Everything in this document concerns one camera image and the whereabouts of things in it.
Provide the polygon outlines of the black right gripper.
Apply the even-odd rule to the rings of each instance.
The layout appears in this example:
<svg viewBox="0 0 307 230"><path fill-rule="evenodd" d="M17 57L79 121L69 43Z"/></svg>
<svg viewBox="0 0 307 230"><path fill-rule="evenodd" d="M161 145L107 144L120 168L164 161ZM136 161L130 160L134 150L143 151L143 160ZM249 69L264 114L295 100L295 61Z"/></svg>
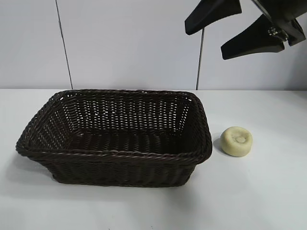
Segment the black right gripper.
<svg viewBox="0 0 307 230"><path fill-rule="evenodd" d="M297 17L307 12L305 0L254 0L262 15L221 46L224 60L256 53L279 53L284 42L294 46L306 39ZM220 19L242 13L239 0L201 0L185 20L192 35Z"/></svg>

